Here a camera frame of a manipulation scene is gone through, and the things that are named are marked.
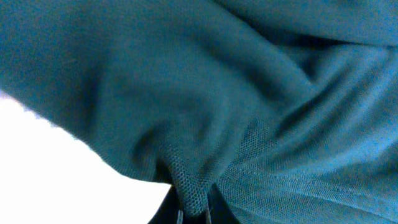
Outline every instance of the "garment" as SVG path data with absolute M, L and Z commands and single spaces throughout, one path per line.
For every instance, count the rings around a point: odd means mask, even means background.
M 397 1 L 0 8 L 0 88 L 185 220 L 398 222 Z

